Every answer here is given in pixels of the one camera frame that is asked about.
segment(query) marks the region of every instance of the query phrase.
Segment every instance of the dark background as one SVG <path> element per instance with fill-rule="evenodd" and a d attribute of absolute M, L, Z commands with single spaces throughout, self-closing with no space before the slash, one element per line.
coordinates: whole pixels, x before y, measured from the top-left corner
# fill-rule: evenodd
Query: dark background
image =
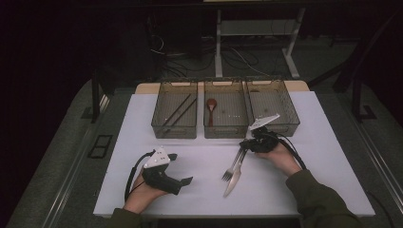
<path fill-rule="evenodd" d="M 311 6 L 299 34 L 301 38 L 371 36 L 392 9 L 360 4 Z M 91 75 L 98 75 L 109 94 L 119 86 L 156 80 L 161 60 L 148 50 L 153 45 L 147 35 L 150 30 L 167 37 L 171 47 L 200 54 L 201 37 L 215 36 L 216 14 L 214 10 L 196 11 L 159 9 L 150 26 L 144 22 L 149 13 L 145 10 L 80 9 L 62 1 L 2 1 L 0 227 L 7 224 L 70 102 Z M 260 16 L 253 10 L 229 10 L 223 15 L 228 19 Z M 401 28 L 402 12 L 379 39 L 360 73 L 403 124 Z"/>

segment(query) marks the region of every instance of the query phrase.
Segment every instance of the person's left hand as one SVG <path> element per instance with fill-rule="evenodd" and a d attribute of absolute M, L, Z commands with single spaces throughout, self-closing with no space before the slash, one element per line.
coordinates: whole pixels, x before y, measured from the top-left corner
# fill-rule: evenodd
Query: person's left hand
<path fill-rule="evenodd" d="M 163 190 L 153 188 L 144 182 L 143 169 L 133 183 L 132 192 L 125 202 L 124 209 L 140 214 L 156 198 L 168 194 Z"/>

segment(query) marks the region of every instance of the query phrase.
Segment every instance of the gray floor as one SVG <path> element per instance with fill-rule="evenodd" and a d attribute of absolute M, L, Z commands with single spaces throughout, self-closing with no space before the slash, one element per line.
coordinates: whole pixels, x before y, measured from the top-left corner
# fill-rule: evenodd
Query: gray floor
<path fill-rule="evenodd" d="M 284 80 L 292 80 L 280 52 L 280 48 L 286 44 L 285 40 L 268 39 L 259 41 L 260 45 L 256 45 L 254 41 L 250 42 L 250 44 L 244 43 L 243 48 L 231 47 L 250 61 L 254 69 L 267 74 L 281 75 Z M 309 82 L 335 67 L 343 62 L 355 47 L 354 44 L 329 47 L 329 44 L 328 38 L 297 41 L 293 58 L 301 76 L 300 80 Z M 223 61 L 224 76 L 259 75 L 243 64 L 233 49 L 225 49 L 223 55 L 226 57 L 226 61 Z M 163 75 L 212 77 L 214 64 L 209 65 L 212 57 L 213 54 L 208 53 L 202 60 L 177 59 L 175 60 L 177 64 L 169 63 L 170 67 L 176 68 L 176 73 L 167 71 Z M 204 70 L 189 70 L 205 67 L 207 68 Z M 371 193 L 369 200 L 376 215 L 363 218 L 362 221 L 366 227 L 387 228 L 391 227 L 388 222 L 390 216 L 394 227 L 403 227 L 402 213 L 369 156 L 371 149 L 366 145 L 360 129 L 364 129 L 371 137 L 400 183 L 403 182 L 403 167 L 400 165 L 403 161 L 401 153 L 403 130 L 367 87 L 363 89 L 362 103 L 371 107 L 377 119 L 357 123 L 350 115 L 350 91 L 335 94 L 331 89 L 335 79 L 336 75 L 312 87 L 311 90 L 316 92 L 358 180 L 363 188 Z M 83 118 L 86 108 L 91 106 L 90 82 L 83 86 L 71 104 L 8 227 L 42 227 L 43 224 L 45 227 L 106 226 L 107 220 L 93 216 L 92 211 L 132 92 L 133 89 L 117 90 L 114 96 L 109 97 L 108 106 L 98 122 L 90 123 L 90 119 Z M 87 158 L 86 154 L 98 135 L 113 136 L 106 157 Z"/>

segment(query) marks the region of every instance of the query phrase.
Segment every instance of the person's right hand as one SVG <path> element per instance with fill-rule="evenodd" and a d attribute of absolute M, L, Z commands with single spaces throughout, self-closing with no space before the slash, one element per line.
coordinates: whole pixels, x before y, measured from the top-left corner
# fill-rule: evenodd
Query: person's right hand
<path fill-rule="evenodd" d="M 281 143 L 268 153 L 255 153 L 256 156 L 271 161 L 275 167 L 280 169 L 287 177 L 300 171 L 294 156 Z"/>

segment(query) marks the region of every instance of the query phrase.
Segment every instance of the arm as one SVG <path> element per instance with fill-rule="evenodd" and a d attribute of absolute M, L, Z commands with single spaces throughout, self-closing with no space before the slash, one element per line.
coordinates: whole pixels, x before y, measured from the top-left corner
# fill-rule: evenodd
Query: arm
<path fill-rule="evenodd" d="M 288 188 L 297 201 L 306 228 L 363 227 L 341 196 L 315 180 L 309 170 L 301 170 L 291 153 L 279 143 L 270 153 L 257 153 L 270 160 L 287 177 Z"/>
<path fill-rule="evenodd" d="M 141 212 L 153 202 L 156 198 L 167 193 L 153 188 L 144 182 L 143 169 L 133 183 L 133 189 L 130 193 L 123 209 L 116 208 L 113 211 L 112 218 L 106 228 L 137 228 L 141 226 Z"/>

